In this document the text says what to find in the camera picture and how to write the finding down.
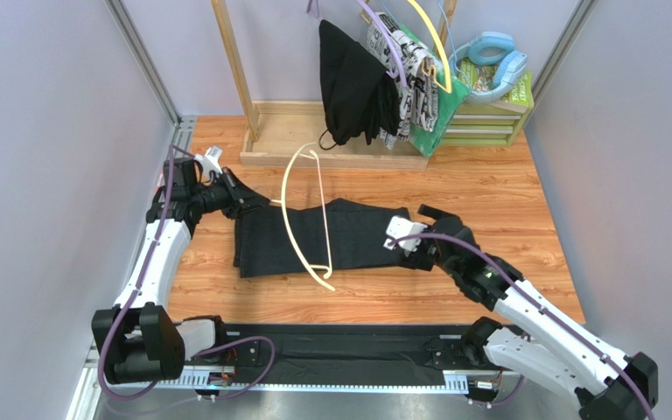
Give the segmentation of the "black denim trousers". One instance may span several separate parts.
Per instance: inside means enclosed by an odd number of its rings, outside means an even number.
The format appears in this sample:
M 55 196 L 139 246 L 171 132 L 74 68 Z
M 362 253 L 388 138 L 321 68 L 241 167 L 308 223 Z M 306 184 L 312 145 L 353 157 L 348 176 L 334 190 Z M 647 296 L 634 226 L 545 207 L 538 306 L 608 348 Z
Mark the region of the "black denim trousers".
M 309 263 L 332 263 L 335 270 L 396 266 L 400 255 L 384 247 L 394 216 L 410 217 L 405 207 L 386 208 L 334 199 L 324 208 L 289 209 L 290 228 Z M 241 278 L 305 272 L 287 235 L 279 206 L 244 215 L 234 226 L 234 266 Z

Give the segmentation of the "cream plastic hanger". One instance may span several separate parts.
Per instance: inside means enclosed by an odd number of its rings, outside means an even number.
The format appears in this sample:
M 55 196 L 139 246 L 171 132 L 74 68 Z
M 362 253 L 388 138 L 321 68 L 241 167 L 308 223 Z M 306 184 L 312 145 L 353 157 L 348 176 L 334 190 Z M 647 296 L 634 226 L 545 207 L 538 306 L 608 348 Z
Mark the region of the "cream plastic hanger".
M 287 237 L 290 241 L 290 245 L 292 249 L 294 250 L 297 259 L 300 261 L 302 266 L 305 268 L 305 271 L 310 275 L 310 277 L 315 280 L 318 284 L 320 284 L 322 287 L 326 288 L 330 292 L 335 292 L 336 289 L 334 286 L 329 284 L 327 280 L 333 275 L 334 268 L 333 268 L 333 253 L 332 253 L 332 246 L 331 246 L 331 240 L 330 240 L 330 230 L 329 230 L 329 223 L 328 223 L 328 216 L 327 216 L 327 211 L 326 211 L 326 200 L 325 200 L 325 191 L 324 191 L 324 183 L 323 183 L 323 175 L 322 175 L 322 169 L 321 169 L 321 164 L 320 164 L 320 157 L 319 154 L 313 149 L 313 147 L 316 145 L 316 143 L 306 143 L 302 146 L 300 146 L 294 154 L 291 156 L 289 163 L 286 165 L 283 178 L 282 178 L 282 183 L 281 183 L 281 188 L 280 188 L 280 197 L 279 199 L 275 199 L 274 202 L 280 206 L 282 218 L 283 218 L 283 224 L 284 224 L 284 229 L 287 234 Z M 319 197 L 320 197 L 320 208 L 321 208 L 321 213 L 322 213 L 322 221 L 323 221 L 323 230 L 325 234 L 325 252 L 326 252 L 326 259 L 327 259 L 327 264 L 326 265 L 318 265 L 318 264 L 313 264 L 308 262 L 308 260 L 305 257 L 305 254 L 303 253 L 302 249 L 298 245 L 298 241 L 296 236 L 294 235 L 294 232 L 291 227 L 290 223 L 290 217 L 288 213 L 288 207 L 287 207 L 287 187 L 288 187 L 288 181 L 290 178 L 290 173 L 292 168 L 294 167 L 294 164 L 296 163 L 298 158 L 305 158 L 305 159 L 310 159 L 315 162 L 316 166 L 316 171 L 318 175 L 318 191 L 319 191 Z

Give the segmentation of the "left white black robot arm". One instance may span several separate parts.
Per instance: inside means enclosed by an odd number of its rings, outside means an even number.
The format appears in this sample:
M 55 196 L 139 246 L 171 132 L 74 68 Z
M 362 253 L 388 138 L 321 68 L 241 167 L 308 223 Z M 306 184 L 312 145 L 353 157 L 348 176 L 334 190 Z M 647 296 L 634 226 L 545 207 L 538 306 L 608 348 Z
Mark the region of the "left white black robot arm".
M 162 174 L 129 280 L 113 305 L 91 321 L 103 380 L 110 385 L 175 380 L 187 361 L 225 342 L 218 316 L 172 321 L 165 309 L 172 282 L 204 215 L 239 220 L 270 203 L 211 158 L 166 160 Z

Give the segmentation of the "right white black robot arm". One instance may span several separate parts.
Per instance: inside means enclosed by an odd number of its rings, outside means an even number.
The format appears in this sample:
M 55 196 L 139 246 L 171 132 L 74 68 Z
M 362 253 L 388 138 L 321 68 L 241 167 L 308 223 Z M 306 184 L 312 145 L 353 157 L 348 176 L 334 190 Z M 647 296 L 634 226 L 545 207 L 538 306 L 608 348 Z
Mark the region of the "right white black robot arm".
M 482 251 L 457 215 L 430 206 L 419 212 L 433 224 L 393 217 L 386 248 L 400 249 L 404 267 L 440 268 L 466 298 L 522 330 L 479 318 L 459 340 L 464 359 L 524 376 L 571 402 L 582 419 L 654 418 L 658 366 L 653 359 L 625 353 L 587 331 L 518 269 Z

